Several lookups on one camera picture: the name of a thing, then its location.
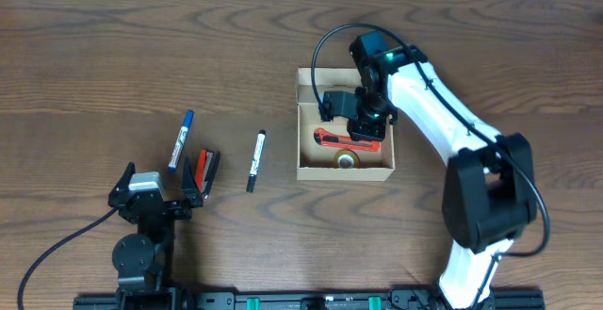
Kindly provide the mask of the black whiteboard marker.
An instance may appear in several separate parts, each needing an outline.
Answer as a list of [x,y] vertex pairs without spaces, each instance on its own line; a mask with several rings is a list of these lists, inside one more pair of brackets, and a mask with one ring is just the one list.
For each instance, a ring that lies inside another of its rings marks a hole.
[[253,193],[254,186],[256,182],[256,178],[259,172],[261,156],[263,153],[263,148],[266,140],[266,131],[260,130],[257,134],[256,143],[253,151],[253,160],[251,164],[251,168],[249,171],[248,182],[246,186],[246,191],[248,193]]

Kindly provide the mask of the blue whiteboard marker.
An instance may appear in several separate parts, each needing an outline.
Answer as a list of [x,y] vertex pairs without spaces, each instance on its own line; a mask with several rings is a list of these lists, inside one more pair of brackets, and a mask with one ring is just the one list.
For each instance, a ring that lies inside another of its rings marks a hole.
[[170,172],[175,172],[178,167],[180,156],[185,147],[185,143],[187,140],[187,134],[190,129],[190,126],[192,125],[193,118],[194,118],[194,112],[192,110],[188,110],[186,113],[186,116],[183,120],[183,123],[180,127],[176,142],[173,147],[173,151],[171,153],[171,160],[168,165],[168,170]]

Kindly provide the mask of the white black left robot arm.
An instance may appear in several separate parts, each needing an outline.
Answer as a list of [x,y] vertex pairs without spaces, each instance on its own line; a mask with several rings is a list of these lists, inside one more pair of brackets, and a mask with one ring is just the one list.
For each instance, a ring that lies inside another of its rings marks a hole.
[[135,224],[138,230],[123,237],[112,252],[118,272],[116,291],[119,309],[195,309],[194,293],[171,278],[174,252],[174,224],[189,220],[192,210],[203,205],[202,193],[186,159],[180,200],[166,201],[156,171],[137,173],[129,163],[108,194],[108,205]]

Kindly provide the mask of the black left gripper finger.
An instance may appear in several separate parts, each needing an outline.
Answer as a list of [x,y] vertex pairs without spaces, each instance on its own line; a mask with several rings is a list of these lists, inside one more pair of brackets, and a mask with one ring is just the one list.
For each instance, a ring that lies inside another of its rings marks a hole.
[[195,181],[188,157],[184,159],[181,191],[190,202],[200,202],[202,200],[202,193]]
[[122,177],[118,180],[115,187],[110,191],[111,195],[119,195],[124,191],[129,190],[129,183],[132,176],[136,173],[136,166],[133,162],[129,162],[122,174]]

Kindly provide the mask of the red utility knife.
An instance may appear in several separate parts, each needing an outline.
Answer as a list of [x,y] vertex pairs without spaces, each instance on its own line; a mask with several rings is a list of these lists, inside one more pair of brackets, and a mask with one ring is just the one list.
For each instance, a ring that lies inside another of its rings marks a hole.
[[313,135],[315,142],[324,147],[364,152],[378,152],[381,148],[379,141],[352,140],[350,137],[339,136],[323,128],[317,128]]

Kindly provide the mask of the yellow clear tape roll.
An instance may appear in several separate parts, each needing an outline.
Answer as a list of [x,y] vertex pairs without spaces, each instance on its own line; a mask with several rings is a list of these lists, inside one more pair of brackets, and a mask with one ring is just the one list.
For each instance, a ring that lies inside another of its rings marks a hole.
[[338,169],[353,169],[360,167],[359,156],[352,150],[339,150],[333,159],[333,165]]

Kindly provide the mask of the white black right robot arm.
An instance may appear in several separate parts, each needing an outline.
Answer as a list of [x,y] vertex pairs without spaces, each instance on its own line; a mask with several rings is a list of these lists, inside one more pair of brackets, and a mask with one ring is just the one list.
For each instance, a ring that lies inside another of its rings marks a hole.
[[374,30],[351,43],[350,55],[362,81],[350,136],[381,141],[386,125],[403,112],[432,144],[446,165],[442,214],[452,237],[440,296],[450,309],[482,305],[499,261],[512,255],[514,241],[545,211],[530,144],[472,113],[413,45],[390,48],[384,33]]

